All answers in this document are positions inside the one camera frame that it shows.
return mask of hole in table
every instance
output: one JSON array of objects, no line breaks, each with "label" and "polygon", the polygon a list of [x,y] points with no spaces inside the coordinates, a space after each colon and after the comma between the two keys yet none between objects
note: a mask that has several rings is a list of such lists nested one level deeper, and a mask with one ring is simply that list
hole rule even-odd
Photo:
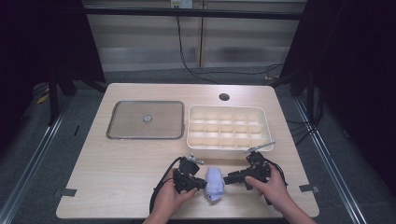
[{"label": "hole in table", "polygon": [[228,100],[230,100],[230,95],[227,94],[227,93],[222,93],[222,94],[219,95],[219,98],[222,101],[228,101]]}]

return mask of human hand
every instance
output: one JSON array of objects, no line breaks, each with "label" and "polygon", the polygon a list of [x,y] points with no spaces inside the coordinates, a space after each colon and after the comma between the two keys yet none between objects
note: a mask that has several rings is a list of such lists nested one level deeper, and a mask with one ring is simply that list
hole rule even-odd
[{"label": "human hand", "polygon": [[198,189],[192,189],[189,192],[179,194],[175,189],[173,172],[170,170],[164,179],[164,184],[154,202],[151,214],[143,223],[166,223],[177,211],[181,205],[191,199]]},{"label": "human hand", "polygon": [[274,205],[276,211],[282,212],[283,207],[293,203],[293,200],[286,189],[285,182],[279,171],[272,164],[270,164],[270,168],[271,177],[267,183],[263,183],[251,176],[246,176],[245,180],[257,189],[259,196],[264,195]]}]

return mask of person's left hand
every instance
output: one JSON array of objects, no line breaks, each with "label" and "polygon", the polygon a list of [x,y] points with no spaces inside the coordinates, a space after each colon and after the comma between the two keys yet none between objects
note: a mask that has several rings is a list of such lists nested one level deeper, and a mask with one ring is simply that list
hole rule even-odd
[{"label": "person's left hand", "polygon": [[173,172],[170,170],[164,179],[165,183],[158,192],[151,214],[144,223],[166,223],[181,207],[181,205],[191,199],[198,189],[179,194],[175,189]]}]

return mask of white wall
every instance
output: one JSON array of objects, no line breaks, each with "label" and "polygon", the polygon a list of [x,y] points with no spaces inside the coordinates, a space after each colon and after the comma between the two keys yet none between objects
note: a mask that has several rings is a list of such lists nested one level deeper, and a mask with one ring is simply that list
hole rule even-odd
[{"label": "white wall", "polygon": [[[170,0],[83,2],[85,6],[170,7]],[[304,4],[304,0],[196,0],[193,8],[301,12]],[[88,18],[105,72],[183,67],[176,18],[108,15]],[[180,18],[183,52],[189,67],[283,63],[297,25],[297,21]]]}]

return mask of white cloth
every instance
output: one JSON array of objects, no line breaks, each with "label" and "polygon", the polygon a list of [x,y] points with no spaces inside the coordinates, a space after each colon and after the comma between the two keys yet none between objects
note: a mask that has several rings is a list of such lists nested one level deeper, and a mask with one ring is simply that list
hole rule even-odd
[{"label": "white cloth", "polygon": [[209,201],[214,202],[224,195],[224,182],[219,168],[207,168],[206,182],[205,192]]}]

